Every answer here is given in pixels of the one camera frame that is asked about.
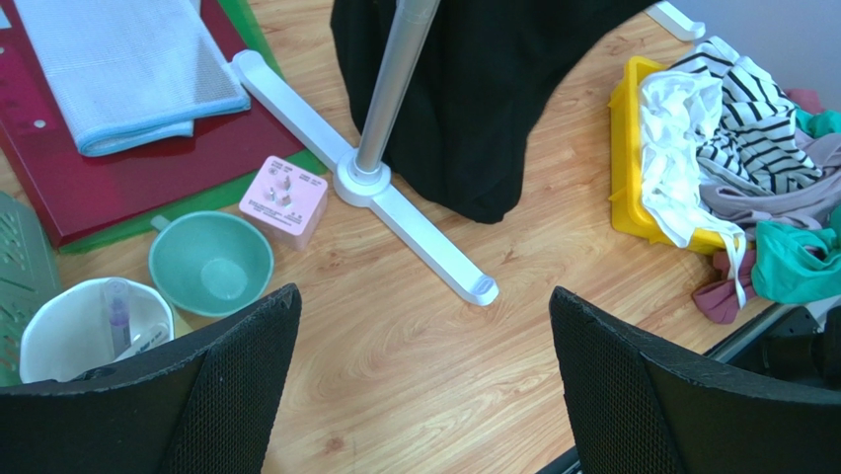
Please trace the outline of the black tank top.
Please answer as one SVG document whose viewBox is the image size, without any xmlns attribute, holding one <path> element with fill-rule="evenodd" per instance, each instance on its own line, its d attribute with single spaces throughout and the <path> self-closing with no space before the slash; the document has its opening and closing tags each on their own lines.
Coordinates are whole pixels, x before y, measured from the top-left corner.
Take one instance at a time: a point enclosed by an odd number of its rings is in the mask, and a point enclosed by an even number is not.
<svg viewBox="0 0 841 474">
<path fill-rule="evenodd" d="M 560 82 L 644 11 L 628 0 L 338 1 L 331 28 L 364 169 L 494 224 L 518 203 L 527 138 Z"/>
</svg>

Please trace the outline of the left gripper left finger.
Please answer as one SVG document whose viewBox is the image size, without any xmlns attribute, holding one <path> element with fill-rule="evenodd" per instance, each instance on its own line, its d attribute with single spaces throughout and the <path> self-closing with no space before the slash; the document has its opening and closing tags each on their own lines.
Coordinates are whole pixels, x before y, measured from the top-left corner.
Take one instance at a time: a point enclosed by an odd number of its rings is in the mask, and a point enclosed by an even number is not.
<svg viewBox="0 0 841 474">
<path fill-rule="evenodd" d="M 298 336 L 287 284 L 67 382 L 1 392 L 5 473 L 258 473 Z"/>
</svg>

